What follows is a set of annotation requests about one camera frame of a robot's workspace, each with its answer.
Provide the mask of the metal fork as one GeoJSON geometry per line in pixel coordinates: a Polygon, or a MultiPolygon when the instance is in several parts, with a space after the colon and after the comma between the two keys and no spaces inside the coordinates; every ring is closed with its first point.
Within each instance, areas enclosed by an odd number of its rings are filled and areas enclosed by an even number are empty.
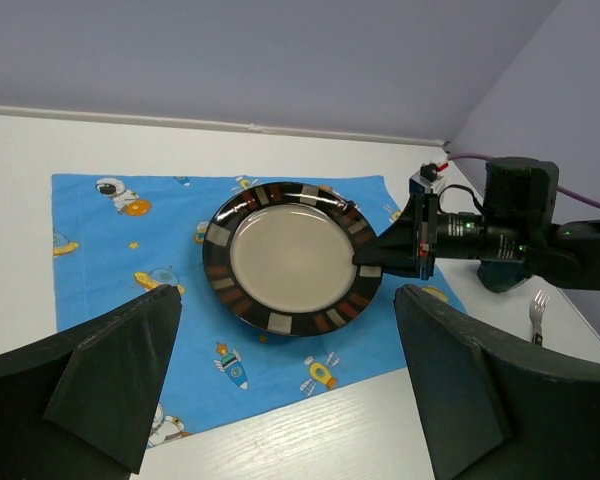
{"type": "Polygon", "coordinates": [[[531,322],[531,342],[542,346],[544,341],[542,321],[550,296],[547,292],[539,290],[529,305],[529,320],[531,322]]]}

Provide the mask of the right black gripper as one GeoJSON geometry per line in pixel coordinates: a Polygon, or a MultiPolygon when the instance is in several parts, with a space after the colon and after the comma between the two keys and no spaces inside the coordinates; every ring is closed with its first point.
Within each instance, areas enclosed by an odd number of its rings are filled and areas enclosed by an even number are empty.
{"type": "Polygon", "coordinates": [[[446,212],[441,196],[411,195],[399,218],[352,257],[357,266],[386,274],[433,275],[438,258],[522,263],[531,246],[544,245],[551,226],[559,169],[526,157],[485,163],[483,199],[474,213],[446,212]]]}

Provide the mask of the black rimmed dinner plate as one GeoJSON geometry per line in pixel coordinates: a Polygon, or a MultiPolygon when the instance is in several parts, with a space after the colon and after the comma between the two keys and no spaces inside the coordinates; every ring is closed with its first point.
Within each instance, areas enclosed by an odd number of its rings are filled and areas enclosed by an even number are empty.
{"type": "Polygon", "coordinates": [[[318,336],[346,327],[372,304],[383,272],[353,257],[375,238],[353,201],[318,185],[271,182],[216,211],[202,262],[218,301],[245,323],[318,336]]]}

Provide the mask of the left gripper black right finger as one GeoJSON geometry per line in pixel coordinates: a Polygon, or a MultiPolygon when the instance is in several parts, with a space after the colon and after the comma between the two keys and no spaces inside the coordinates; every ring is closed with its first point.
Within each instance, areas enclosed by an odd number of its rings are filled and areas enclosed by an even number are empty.
{"type": "Polygon", "coordinates": [[[600,364],[532,344],[415,285],[400,339],[437,479],[600,479],[600,364]]]}

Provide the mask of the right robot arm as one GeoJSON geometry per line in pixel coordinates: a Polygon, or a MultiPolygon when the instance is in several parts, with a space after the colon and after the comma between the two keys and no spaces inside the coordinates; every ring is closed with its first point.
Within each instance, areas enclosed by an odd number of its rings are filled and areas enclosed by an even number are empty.
{"type": "Polygon", "coordinates": [[[500,157],[485,169],[475,213],[447,213],[440,194],[413,188],[398,219],[353,264],[422,280],[438,258],[518,264],[559,288],[600,291],[600,220],[553,223],[557,165],[500,157]]]}

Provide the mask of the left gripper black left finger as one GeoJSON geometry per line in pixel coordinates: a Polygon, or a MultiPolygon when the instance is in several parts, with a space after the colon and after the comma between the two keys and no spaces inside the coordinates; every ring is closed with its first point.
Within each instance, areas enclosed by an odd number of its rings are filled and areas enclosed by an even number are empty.
{"type": "Polygon", "coordinates": [[[0,354],[0,479],[139,472],[181,316],[161,286],[0,354]]]}

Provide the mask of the blue space-print cloth napkin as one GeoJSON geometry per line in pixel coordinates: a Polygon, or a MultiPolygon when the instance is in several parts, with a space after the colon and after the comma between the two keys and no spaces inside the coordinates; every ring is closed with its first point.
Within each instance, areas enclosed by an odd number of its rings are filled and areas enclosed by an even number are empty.
{"type": "Polygon", "coordinates": [[[177,287],[181,321],[150,446],[256,416],[326,392],[310,370],[346,386],[405,366],[393,299],[383,279],[349,327],[288,339],[254,329],[215,298],[202,239],[215,211],[264,177],[56,174],[52,177],[54,289],[59,329],[107,313],[146,291],[177,287]]]}

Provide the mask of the dark green mug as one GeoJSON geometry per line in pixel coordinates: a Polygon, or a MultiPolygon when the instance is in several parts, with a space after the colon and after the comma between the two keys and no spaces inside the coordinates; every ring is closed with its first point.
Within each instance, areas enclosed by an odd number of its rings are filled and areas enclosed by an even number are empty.
{"type": "Polygon", "coordinates": [[[477,277],[488,291],[504,293],[525,283],[531,275],[524,270],[522,263],[482,260],[477,277]]]}

